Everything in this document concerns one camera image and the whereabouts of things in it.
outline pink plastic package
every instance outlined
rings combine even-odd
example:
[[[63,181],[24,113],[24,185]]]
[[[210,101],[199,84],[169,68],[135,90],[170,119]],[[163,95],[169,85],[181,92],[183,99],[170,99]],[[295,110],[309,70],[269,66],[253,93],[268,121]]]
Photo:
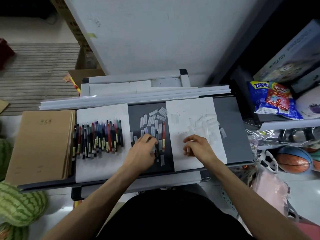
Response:
[[[280,180],[276,174],[259,165],[252,189],[287,217],[288,185]]]

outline person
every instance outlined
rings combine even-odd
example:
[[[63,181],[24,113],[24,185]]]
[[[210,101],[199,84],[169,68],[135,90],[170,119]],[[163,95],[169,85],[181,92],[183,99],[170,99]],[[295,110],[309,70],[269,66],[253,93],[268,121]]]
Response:
[[[184,154],[196,157],[221,181],[252,236],[240,222],[220,211],[208,198],[183,190],[154,190],[139,194],[127,201],[104,225],[126,189],[154,163],[155,156],[150,151],[157,140],[145,134],[130,148],[118,171],[49,230],[43,240],[134,235],[138,238],[308,239],[290,220],[234,175],[216,157],[205,138],[192,135],[183,142],[186,143]]]

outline black shirt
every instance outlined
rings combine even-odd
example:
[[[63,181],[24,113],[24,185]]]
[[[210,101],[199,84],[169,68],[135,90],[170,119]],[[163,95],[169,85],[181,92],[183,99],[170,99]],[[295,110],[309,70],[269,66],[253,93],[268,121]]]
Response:
[[[178,190],[155,190],[126,202],[96,239],[253,239],[234,217],[206,197]]]

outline kraft paper notebook cover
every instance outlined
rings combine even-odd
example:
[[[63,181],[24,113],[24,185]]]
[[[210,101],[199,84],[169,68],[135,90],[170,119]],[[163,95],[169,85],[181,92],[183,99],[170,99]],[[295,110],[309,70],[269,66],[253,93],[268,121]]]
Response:
[[[17,186],[66,178],[74,119],[74,110],[23,112],[5,180]]]

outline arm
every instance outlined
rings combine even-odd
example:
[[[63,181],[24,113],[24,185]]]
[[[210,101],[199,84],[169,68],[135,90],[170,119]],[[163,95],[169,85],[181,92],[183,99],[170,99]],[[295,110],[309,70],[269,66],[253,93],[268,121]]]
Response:
[[[308,239],[278,210],[246,186],[214,154],[207,140],[197,135],[184,139],[184,154],[199,161],[221,181],[242,220],[256,239]]]
[[[123,165],[82,204],[73,209],[42,240],[70,240],[95,238],[119,198],[139,176],[154,163],[150,153],[156,138],[145,134],[130,148]]]

